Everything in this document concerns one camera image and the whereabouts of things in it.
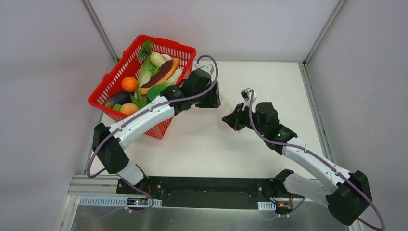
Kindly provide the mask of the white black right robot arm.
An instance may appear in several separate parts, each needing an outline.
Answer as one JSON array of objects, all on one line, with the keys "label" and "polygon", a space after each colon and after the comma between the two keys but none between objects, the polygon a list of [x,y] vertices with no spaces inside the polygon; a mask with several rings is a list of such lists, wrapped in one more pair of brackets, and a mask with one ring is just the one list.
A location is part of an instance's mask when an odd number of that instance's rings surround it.
[{"label": "white black right robot arm", "polygon": [[279,197],[297,194],[328,208],[332,216],[350,226],[369,207],[372,200],[367,176],[357,170],[352,173],[311,150],[295,132],[279,122],[278,112],[271,102],[258,103],[255,112],[240,103],[234,111],[222,117],[233,130],[257,130],[268,148],[299,164],[315,179],[306,179],[291,170],[276,176],[273,191]]}]

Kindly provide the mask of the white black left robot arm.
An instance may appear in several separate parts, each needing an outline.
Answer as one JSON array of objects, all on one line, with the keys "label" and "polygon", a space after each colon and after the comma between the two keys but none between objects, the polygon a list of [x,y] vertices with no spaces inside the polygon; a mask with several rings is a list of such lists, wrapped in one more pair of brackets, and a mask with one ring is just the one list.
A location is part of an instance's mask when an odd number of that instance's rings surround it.
[{"label": "white black left robot arm", "polygon": [[125,154],[132,142],[154,126],[192,106],[218,108],[220,99],[218,81],[202,69],[191,72],[180,84],[166,87],[152,102],[125,119],[107,127],[104,123],[94,128],[93,156],[98,158],[109,174],[116,174],[128,182],[134,194],[146,191],[143,171]]}]

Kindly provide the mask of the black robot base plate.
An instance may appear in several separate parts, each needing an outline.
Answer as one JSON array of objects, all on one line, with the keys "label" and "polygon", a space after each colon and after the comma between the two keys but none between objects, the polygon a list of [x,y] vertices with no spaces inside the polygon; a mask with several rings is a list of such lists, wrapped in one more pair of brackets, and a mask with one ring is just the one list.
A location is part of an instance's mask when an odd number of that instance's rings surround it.
[{"label": "black robot base plate", "polygon": [[150,176],[136,188],[163,207],[258,209],[259,202],[290,199],[283,183],[269,178],[194,178]]}]

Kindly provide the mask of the yellow red peach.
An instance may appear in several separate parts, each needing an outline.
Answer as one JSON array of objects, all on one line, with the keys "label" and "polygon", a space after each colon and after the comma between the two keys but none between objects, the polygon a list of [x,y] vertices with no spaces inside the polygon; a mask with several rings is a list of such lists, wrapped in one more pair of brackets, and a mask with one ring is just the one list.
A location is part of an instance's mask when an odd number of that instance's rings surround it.
[{"label": "yellow red peach", "polygon": [[121,105],[119,112],[124,113],[126,115],[131,115],[139,110],[138,106],[134,103],[125,103]]}]

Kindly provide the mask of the orange tangerine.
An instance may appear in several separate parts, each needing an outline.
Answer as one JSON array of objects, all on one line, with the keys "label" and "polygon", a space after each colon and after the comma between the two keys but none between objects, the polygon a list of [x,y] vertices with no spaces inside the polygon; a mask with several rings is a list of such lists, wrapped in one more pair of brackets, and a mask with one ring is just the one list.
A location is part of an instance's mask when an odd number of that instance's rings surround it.
[{"label": "orange tangerine", "polygon": [[135,77],[125,77],[121,81],[121,87],[125,92],[135,92],[138,87],[138,80]]}]

